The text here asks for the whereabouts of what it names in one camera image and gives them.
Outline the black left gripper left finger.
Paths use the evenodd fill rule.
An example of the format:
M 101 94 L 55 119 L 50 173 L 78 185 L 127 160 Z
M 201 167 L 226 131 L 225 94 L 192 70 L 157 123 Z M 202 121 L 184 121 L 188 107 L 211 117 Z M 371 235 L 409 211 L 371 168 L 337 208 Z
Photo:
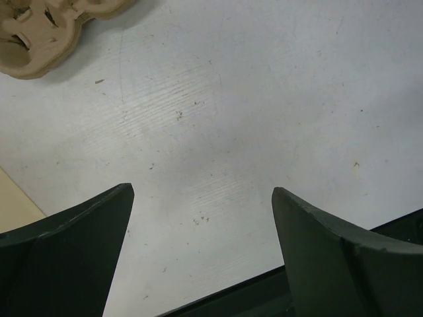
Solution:
M 1 233 L 1 315 L 102 316 L 133 202 L 118 184 Z

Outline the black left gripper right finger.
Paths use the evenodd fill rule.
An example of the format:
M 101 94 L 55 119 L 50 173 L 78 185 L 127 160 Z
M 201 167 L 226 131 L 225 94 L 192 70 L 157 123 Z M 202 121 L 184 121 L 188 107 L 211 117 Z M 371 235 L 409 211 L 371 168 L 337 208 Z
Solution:
M 367 230 L 284 188 L 272 210 L 298 316 L 421 316 L 422 212 Z

